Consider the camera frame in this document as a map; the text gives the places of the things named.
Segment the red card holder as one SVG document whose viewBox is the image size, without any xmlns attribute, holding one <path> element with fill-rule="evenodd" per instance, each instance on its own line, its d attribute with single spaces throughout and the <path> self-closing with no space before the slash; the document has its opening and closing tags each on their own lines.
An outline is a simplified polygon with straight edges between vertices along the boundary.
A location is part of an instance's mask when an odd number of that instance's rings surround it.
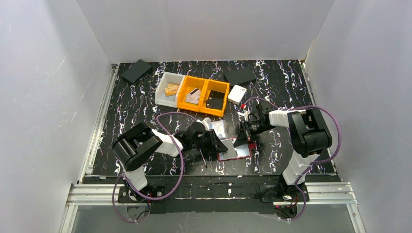
<svg viewBox="0 0 412 233">
<path fill-rule="evenodd" d="M 237 159 L 234 160 L 239 160 L 239 159 L 245 159 L 245 158 L 251 158 L 252 157 L 252 149 L 254 149 L 256 146 L 255 143 L 248 143 L 242 146 L 239 146 L 237 148 L 235 148 L 236 152 L 237 152 Z"/>
</svg>

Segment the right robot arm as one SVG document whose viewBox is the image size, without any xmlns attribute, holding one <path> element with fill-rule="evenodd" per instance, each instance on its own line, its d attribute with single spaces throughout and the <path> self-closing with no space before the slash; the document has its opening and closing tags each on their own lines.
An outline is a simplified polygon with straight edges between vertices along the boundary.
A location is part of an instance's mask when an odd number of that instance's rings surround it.
<svg viewBox="0 0 412 233">
<path fill-rule="evenodd" d="M 288 128 L 293 153 L 278 184 L 270 189 L 270 193 L 284 196 L 299 192 L 315 160 L 332 145 L 332 137 L 321 111 L 316 108 L 272 110 L 260 103 L 256 109 L 256 114 L 249 113 L 240 122 L 234 147 L 255 142 L 258 134 L 275 127 Z"/>
</svg>

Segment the grey card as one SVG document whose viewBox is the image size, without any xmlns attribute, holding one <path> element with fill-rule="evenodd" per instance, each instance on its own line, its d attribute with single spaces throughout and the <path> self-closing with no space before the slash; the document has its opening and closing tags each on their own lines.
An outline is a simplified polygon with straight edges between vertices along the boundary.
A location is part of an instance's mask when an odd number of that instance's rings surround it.
<svg viewBox="0 0 412 233">
<path fill-rule="evenodd" d="M 226 152 L 219 153 L 219 160 L 226 161 L 226 160 L 234 160 L 237 159 L 238 155 L 234 147 L 233 139 L 225 139 L 222 143 L 227 147 Z"/>
</svg>

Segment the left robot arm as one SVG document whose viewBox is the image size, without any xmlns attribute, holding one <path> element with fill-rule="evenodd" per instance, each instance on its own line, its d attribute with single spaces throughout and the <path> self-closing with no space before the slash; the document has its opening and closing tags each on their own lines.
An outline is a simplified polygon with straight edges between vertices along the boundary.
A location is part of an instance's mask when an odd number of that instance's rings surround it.
<svg viewBox="0 0 412 233">
<path fill-rule="evenodd" d="M 228 151 L 214 130 L 207 130 L 200 122 L 194 122 L 187 130 L 172 135 L 160 133 L 141 122 L 112 144 L 112 150 L 124 169 L 125 180 L 134 191 L 141 191 L 148 184 L 143 165 L 152 154 L 177 157 L 192 149 L 199 150 L 203 155 Z"/>
</svg>

